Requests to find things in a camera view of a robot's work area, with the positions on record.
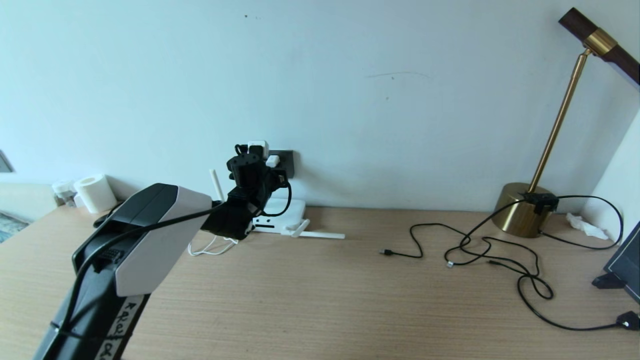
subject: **desk lamp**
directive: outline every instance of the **desk lamp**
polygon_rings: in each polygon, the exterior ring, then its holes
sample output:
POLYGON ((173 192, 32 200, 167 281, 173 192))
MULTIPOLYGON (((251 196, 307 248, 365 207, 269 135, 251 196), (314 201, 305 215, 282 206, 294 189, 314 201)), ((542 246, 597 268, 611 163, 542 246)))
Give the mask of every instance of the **desk lamp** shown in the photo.
MULTIPOLYGON (((509 183, 505 185, 496 203, 496 210, 512 202, 525 199, 527 194, 550 193, 550 191, 538 186, 538 181, 545 169, 545 165, 551 154, 551 149, 556 142, 556 137, 558 132, 560 132, 560 126, 569 108, 573 92, 578 85, 578 80, 580 79, 584 64, 589 55, 592 54, 611 65, 615 65, 614 68, 617 67, 617 70, 621 71, 623 76, 630 80, 636 89, 640 89, 640 64, 603 29, 596 26, 596 24, 587 19, 586 16, 575 8, 569 10, 558 22, 582 42, 585 50, 578 56, 578 60, 575 62, 569 85, 567 86, 564 99, 556 117, 556 122, 549 134, 545 150, 542 152, 542 157, 538 162, 538 167, 533 175, 533 179, 529 184, 509 183)), ((496 214, 492 220, 497 227, 508 234, 523 238, 535 238, 538 236, 539 230, 545 225, 549 214, 551 214, 553 210, 554 208, 551 205, 538 206, 536 208, 536 205, 533 203, 523 201, 496 214)))

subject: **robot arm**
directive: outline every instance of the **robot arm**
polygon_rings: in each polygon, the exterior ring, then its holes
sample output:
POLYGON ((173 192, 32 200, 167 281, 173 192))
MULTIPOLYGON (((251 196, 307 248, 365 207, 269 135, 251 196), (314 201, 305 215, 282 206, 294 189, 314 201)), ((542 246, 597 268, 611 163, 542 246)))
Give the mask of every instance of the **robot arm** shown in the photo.
POLYGON ((127 199, 74 253, 76 283, 33 359, 120 359, 149 296, 198 230, 242 240, 271 194, 291 191, 286 170, 266 165, 266 146, 236 146, 226 202, 167 184, 127 199))

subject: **desk surface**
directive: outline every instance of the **desk surface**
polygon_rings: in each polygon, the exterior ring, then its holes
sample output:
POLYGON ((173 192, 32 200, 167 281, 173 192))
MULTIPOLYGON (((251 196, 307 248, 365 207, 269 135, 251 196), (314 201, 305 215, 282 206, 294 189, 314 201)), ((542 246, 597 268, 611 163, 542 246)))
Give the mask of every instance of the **desk surface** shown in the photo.
MULTIPOLYGON (((311 228, 346 240, 253 234, 222 256, 184 254, 155 291, 124 359, 638 359, 637 332, 572 332, 551 327, 522 303, 517 274, 478 261, 447 268, 442 254, 460 237, 416 231, 424 259, 382 256, 381 248, 416 252, 408 228, 444 222, 470 229, 486 214, 310 208, 311 228)), ((70 288, 73 251, 95 217, 59 208, 0 245, 0 357, 31 359, 70 288)), ((551 233, 599 243, 552 217, 551 233)), ((591 280, 614 250, 590 251, 546 238, 508 236, 492 224, 478 235, 526 243, 556 291, 546 301, 526 293, 557 322, 611 323, 638 305, 622 290, 591 280)), ((206 245, 200 232, 194 245, 206 245)), ((494 254, 525 250, 494 245, 494 254)))

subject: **brass lamp base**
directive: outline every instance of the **brass lamp base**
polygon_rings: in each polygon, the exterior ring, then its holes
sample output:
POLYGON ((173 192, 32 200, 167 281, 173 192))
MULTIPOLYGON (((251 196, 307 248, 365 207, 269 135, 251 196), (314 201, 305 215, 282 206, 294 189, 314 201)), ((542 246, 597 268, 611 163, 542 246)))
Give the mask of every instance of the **brass lamp base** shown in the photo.
MULTIPOLYGON (((504 185, 502 193, 498 198, 498 203, 495 205, 495 209, 499 208, 518 200, 522 200, 522 193, 526 193, 529 189, 529 184, 525 183, 509 183, 504 185)), ((536 193, 550 193, 550 191, 538 186, 536 193)), ((502 210, 495 215, 492 220, 493 223, 499 227, 505 233, 520 236, 522 238, 535 238, 538 236, 538 231, 547 222, 549 215, 551 214, 549 207, 545 206, 542 210, 542 214, 538 215, 534 212, 535 205, 528 202, 519 202, 511 207, 502 210)))

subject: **handwritten label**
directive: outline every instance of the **handwritten label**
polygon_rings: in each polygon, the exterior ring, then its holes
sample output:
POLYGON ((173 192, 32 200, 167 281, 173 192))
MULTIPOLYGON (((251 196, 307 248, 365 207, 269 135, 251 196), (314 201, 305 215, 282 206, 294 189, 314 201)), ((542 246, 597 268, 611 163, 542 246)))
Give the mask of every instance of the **handwritten label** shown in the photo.
MULTIPOLYGON (((118 312, 118 316, 116 316, 111 324, 111 328, 109 329, 107 336, 124 336, 127 334, 129 326, 131 325, 131 320, 140 309, 140 305, 144 298, 144 295, 136 295, 127 297, 124 300, 124 303, 118 312)), ((104 340, 95 360, 112 360, 118 352, 121 342, 122 339, 104 340)))

